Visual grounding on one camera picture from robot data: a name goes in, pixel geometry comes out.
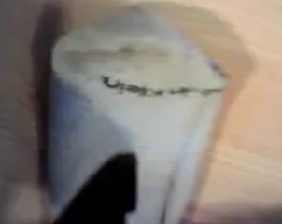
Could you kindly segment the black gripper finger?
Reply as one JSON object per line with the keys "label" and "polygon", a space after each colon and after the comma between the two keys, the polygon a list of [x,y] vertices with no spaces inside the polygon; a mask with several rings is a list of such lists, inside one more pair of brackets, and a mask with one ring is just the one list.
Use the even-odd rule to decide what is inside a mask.
{"label": "black gripper finger", "polygon": [[137,203],[137,158],[108,159],[79,189],[53,224],[126,224]]}

